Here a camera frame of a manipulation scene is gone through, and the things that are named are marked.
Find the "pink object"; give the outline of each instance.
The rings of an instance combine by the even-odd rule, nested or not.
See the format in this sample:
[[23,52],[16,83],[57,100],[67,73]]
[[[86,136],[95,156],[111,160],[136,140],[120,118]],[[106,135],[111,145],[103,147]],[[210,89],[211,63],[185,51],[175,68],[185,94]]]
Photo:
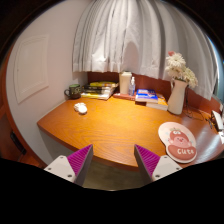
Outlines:
[[152,174],[160,160],[160,156],[139,145],[135,145],[134,155],[138,163],[143,182],[145,184],[153,182]]
[[152,176],[157,166],[157,163],[160,160],[160,156],[156,155],[150,150],[145,149],[139,145],[136,145],[136,147],[140,156],[142,157],[142,161],[144,162],[146,169],[148,170],[149,174]]
[[196,140],[188,128],[176,122],[165,122],[158,132],[171,159],[179,163],[189,163],[195,159]]
[[173,54],[175,54],[174,51],[168,51],[169,56],[172,56]]
[[88,145],[67,157],[69,164],[76,175],[75,183],[81,185],[84,183],[86,173],[90,166],[93,156],[93,145]]

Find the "floor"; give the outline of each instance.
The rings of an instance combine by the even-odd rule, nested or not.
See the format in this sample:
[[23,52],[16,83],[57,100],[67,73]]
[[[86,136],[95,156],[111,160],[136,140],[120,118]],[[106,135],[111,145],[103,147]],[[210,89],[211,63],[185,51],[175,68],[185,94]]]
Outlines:
[[[224,158],[224,152],[217,158]],[[105,166],[92,161],[86,175],[84,188],[97,190],[127,190],[144,186],[139,172]]]

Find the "sheer curtain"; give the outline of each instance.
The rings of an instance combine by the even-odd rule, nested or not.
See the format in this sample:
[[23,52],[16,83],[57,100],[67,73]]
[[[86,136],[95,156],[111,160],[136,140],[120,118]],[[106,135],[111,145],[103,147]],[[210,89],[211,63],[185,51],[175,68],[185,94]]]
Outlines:
[[73,71],[130,71],[170,80],[168,51],[183,55],[198,78],[194,91],[210,100],[217,77],[214,52],[187,15],[159,0],[95,0],[79,21]]

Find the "gray wall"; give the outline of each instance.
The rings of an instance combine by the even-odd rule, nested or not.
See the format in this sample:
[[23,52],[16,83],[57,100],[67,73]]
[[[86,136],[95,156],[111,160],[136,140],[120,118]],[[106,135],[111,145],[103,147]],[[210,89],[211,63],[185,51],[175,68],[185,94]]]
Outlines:
[[[72,54],[75,32],[81,14],[91,0],[68,0],[57,4],[33,21],[18,37],[7,68],[7,98],[14,121],[25,141],[46,163],[59,155],[72,153],[42,133],[37,121],[63,103],[64,90],[73,83],[87,82],[86,73],[72,72]],[[14,64],[19,44],[24,39],[48,35],[48,86],[35,92],[18,104],[14,86]]]

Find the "small container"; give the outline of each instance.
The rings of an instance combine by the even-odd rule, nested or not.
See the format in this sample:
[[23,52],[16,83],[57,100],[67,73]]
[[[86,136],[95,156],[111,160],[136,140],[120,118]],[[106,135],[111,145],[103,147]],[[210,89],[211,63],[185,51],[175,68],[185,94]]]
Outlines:
[[64,91],[64,94],[71,99],[78,99],[81,97],[81,87],[79,84],[70,85],[69,89],[66,89]]
[[129,85],[129,95],[134,96],[135,94],[135,77],[131,78],[131,83]]
[[131,72],[121,72],[119,74],[119,82],[120,82],[120,93],[128,94],[129,92],[129,83],[131,81]]

